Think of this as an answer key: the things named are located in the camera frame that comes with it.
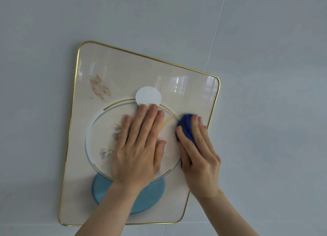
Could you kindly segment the person's right hand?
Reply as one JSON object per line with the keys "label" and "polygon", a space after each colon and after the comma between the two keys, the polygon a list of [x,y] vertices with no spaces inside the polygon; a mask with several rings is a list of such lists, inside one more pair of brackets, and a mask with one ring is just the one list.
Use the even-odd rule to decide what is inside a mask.
{"label": "person's right hand", "polygon": [[[191,118],[193,136],[196,141],[196,144],[198,143],[198,139],[200,136],[200,132],[198,129],[198,117],[198,115],[193,114]],[[181,164],[186,183],[194,197],[213,197],[217,194],[219,189],[219,168],[221,164],[221,159],[217,154],[202,155],[200,150],[198,153],[197,149],[195,148],[195,159],[193,160],[192,166],[193,168],[197,164],[197,161],[197,169],[190,170],[189,167],[183,167]]]}

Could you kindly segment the person's left hand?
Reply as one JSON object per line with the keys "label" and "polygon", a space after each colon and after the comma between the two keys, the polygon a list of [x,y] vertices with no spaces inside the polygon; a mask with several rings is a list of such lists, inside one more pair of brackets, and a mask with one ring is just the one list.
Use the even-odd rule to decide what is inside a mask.
{"label": "person's left hand", "polygon": [[[141,128],[149,109],[150,107],[148,108],[144,104],[138,108],[134,118],[132,118],[125,146],[122,149],[117,149],[115,146],[111,163],[113,181],[133,179],[135,177],[141,177],[142,179],[151,177],[152,181],[157,175],[157,173],[153,173],[153,157],[155,147],[160,141],[157,139],[155,146],[141,146]],[[164,116],[165,113],[159,110],[159,133]]]}

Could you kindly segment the blue cleaning cloth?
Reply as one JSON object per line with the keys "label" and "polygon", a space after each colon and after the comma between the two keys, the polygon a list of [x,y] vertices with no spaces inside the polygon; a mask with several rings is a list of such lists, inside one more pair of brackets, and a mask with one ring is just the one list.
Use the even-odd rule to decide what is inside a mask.
{"label": "blue cleaning cloth", "polygon": [[[196,141],[193,136],[193,130],[192,130],[192,125],[191,125],[191,118],[193,114],[185,114],[181,120],[178,122],[177,127],[181,127],[184,135],[194,144],[195,148],[197,149],[197,152],[199,153],[198,146],[196,144]],[[190,158],[189,154],[187,153],[185,147],[183,147],[183,150],[186,152],[188,158],[189,158],[189,169],[197,169],[198,168],[198,161],[196,162],[197,164],[193,168],[193,162],[192,159]]]}

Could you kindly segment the gold framed wall picture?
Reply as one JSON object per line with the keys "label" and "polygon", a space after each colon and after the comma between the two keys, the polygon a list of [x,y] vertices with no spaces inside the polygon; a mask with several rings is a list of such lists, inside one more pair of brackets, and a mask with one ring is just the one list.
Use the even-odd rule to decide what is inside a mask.
{"label": "gold framed wall picture", "polygon": [[209,126],[220,90],[218,77],[95,41],[77,51],[68,146],[60,196],[59,222],[81,226],[111,183],[111,161],[126,115],[139,105],[164,112],[157,143],[165,141],[160,171],[144,189],[148,209],[131,212],[127,225],[175,224],[184,217],[190,191],[182,173],[175,137],[185,114]]}

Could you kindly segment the person's left forearm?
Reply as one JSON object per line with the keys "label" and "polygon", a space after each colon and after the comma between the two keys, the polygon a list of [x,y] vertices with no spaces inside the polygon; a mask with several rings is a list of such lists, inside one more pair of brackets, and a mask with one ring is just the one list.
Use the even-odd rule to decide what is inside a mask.
{"label": "person's left forearm", "polygon": [[114,180],[100,205],[74,236],[121,236],[137,196],[151,179]]}

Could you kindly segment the person's right forearm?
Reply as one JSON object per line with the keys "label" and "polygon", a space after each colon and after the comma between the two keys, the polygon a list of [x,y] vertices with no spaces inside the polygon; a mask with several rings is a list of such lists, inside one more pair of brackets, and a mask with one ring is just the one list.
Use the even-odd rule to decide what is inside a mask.
{"label": "person's right forearm", "polygon": [[213,197],[196,196],[195,198],[218,236],[260,236],[239,214],[220,189]]}

